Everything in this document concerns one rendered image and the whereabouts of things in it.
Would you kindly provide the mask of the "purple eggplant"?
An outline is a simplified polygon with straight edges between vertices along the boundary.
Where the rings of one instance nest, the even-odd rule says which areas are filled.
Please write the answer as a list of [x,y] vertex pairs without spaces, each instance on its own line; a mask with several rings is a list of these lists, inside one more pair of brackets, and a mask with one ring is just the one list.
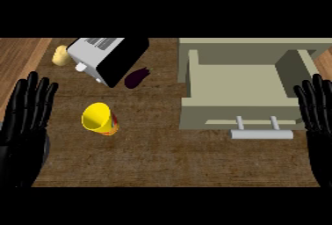
[[145,78],[151,75],[151,69],[142,68],[136,70],[124,79],[124,85],[129,89],[138,87]]

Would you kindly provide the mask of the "white and black toaster oven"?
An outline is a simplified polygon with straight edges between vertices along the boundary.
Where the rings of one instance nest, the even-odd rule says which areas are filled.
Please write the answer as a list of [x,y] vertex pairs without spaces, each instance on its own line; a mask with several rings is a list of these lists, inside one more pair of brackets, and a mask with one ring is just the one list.
[[76,70],[114,88],[149,48],[146,37],[77,38],[67,48]]

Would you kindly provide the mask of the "pale green drawer front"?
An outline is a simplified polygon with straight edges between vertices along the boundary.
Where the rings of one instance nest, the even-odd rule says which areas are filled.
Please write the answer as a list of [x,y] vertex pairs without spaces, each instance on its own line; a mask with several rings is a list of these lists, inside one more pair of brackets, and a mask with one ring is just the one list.
[[292,139],[306,129],[295,98],[287,104],[182,98],[179,128],[229,130],[232,139]]

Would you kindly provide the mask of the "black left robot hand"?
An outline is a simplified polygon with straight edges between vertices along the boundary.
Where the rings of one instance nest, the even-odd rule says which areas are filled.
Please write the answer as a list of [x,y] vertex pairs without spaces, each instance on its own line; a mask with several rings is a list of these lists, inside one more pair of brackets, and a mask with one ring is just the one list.
[[58,83],[36,71],[17,81],[0,126],[0,188],[31,187],[48,156],[48,125]]

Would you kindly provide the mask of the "yellow cup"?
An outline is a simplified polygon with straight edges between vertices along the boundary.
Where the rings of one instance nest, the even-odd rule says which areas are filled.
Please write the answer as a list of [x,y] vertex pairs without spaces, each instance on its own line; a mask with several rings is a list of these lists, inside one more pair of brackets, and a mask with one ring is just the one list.
[[81,115],[81,125],[99,134],[114,135],[120,129],[118,121],[112,109],[102,103],[93,103]]

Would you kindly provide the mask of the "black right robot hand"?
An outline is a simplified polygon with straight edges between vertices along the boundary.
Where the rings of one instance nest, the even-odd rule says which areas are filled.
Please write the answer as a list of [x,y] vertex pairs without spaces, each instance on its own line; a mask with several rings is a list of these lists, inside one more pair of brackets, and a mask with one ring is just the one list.
[[304,80],[294,91],[306,123],[312,171],[319,185],[332,189],[332,81],[313,74],[313,80]]

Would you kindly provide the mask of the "yellow potato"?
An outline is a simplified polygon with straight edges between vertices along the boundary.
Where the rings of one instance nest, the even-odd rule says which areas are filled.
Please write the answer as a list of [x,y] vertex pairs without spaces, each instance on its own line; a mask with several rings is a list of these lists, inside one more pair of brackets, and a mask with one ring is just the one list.
[[59,66],[65,66],[70,63],[70,54],[67,51],[67,46],[61,45],[56,48],[53,57],[52,57],[52,62],[59,65]]

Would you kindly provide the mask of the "pale green cabinet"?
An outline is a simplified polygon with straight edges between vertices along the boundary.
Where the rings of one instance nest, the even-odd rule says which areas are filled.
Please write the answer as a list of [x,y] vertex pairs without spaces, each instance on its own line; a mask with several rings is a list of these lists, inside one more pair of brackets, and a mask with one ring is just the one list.
[[288,50],[307,50],[316,59],[329,47],[332,38],[179,38],[177,81],[186,82],[191,50],[204,65],[270,65]]

